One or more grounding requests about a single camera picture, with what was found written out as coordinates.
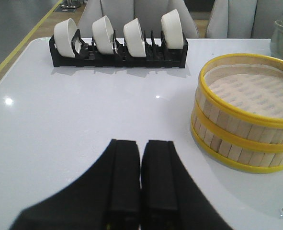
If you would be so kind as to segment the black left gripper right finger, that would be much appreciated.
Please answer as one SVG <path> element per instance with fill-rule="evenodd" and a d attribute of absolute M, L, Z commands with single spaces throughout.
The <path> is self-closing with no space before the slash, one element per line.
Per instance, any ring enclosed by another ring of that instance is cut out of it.
<path fill-rule="evenodd" d="M 143 230 L 229 230 L 180 160 L 172 141 L 150 140 L 141 167 Z"/>

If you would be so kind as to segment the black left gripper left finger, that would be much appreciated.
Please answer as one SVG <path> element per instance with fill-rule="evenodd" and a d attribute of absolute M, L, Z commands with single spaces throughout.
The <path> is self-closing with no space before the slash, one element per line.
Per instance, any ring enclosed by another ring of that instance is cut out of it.
<path fill-rule="evenodd" d="M 137 230 L 140 158 L 136 142 L 112 139 L 77 180 L 23 210 L 12 230 Z"/>

